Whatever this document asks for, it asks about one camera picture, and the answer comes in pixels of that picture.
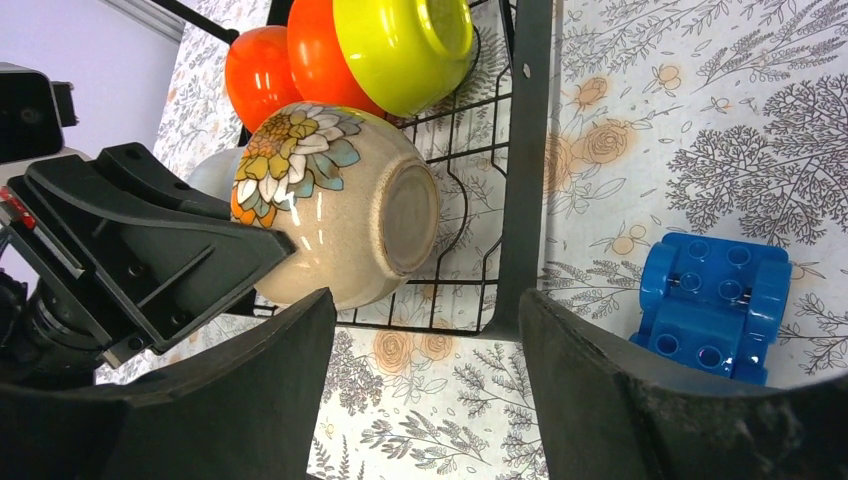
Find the beige bowl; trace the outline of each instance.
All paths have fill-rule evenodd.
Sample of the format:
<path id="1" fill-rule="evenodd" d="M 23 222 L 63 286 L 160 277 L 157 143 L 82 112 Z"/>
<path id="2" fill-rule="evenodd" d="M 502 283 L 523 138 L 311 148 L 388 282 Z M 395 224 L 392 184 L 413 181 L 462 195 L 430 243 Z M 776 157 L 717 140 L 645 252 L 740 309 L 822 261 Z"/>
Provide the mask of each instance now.
<path id="1" fill-rule="evenodd" d="M 430 169 L 391 124 L 350 108 L 294 103 L 245 149 L 233 221 L 285 232 L 297 252 L 256 290 L 291 305 L 329 286 L 336 308 L 376 302 L 403 285 L 436 239 Z"/>

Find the floral tablecloth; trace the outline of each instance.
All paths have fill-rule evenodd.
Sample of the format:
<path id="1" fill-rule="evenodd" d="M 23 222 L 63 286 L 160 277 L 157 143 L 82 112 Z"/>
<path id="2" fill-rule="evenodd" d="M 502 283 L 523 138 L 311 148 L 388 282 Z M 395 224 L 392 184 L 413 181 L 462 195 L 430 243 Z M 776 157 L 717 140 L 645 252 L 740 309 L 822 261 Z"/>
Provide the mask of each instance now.
<path id="1" fill-rule="evenodd" d="M 261 25 L 268 0 L 201 0 L 227 26 Z M 459 95 L 509 89 L 497 2 L 474 10 L 481 55 Z M 544 258 L 539 288 L 628 336 L 638 326 L 641 265 L 667 232 L 777 245 L 794 265 L 769 384 L 844 373 L 848 303 L 848 0 L 605 0 L 554 4 Z M 226 48 L 186 30 L 155 153 L 186 177 L 234 146 L 223 88 Z M 444 208 L 437 253 L 447 278 L 497 270 L 509 102 L 415 133 L 422 153 L 472 153 L 436 167 Z M 422 276 L 432 274 L 433 264 Z M 494 291 L 408 286 L 396 321 L 468 328 Z M 358 321 L 385 323 L 385 302 Z M 145 354 L 101 381 L 126 382 L 261 320 L 223 315 L 162 357 Z M 520 345 L 339 328 L 310 472 L 328 479 L 547 478 Z"/>

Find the red bowl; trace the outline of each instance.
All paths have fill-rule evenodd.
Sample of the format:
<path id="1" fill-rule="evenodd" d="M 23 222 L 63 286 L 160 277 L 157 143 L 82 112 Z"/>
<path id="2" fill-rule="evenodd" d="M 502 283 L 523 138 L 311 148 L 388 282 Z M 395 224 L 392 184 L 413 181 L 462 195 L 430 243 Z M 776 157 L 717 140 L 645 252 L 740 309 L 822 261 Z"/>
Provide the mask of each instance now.
<path id="1" fill-rule="evenodd" d="M 292 80 L 287 35 L 278 25 L 256 28 L 239 35 L 227 53 L 227 95 L 251 132 L 277 110 L 303 100 Z"/>
<path id="2" fill-rule="evenodd" d="M 362 91 L 347 66 L 336 37 L 333 0 L 295 0 L 288 27 L 292 76 L 304 100 L 383 118 L 385 112 Z"/>

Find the white wall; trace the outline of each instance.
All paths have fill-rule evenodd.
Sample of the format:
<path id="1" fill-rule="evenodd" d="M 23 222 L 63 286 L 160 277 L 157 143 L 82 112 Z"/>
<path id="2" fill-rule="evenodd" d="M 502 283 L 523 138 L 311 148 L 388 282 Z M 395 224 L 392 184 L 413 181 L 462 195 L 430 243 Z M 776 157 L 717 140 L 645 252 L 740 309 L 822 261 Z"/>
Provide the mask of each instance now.
<path id="1" fill-rule="evenodd" d="M 74 84 L 80 124 L 65 143 L 92 157 L 152 150 L 178 48 L 97 0 L 0 0 L 0 61 Z"/>

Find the blue toy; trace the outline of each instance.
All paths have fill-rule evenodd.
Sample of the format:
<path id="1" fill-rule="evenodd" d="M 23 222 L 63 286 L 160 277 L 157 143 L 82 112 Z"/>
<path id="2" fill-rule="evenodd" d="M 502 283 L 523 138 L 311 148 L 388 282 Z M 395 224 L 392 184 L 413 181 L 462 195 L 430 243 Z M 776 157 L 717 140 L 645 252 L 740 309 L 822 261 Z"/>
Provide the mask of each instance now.
<path id="1" fill-rule="evenodd" d="M 688 367 L 763 385 L 792 265 L 782 248 L 669 233 L 651 248 L 630 337 Z"/>

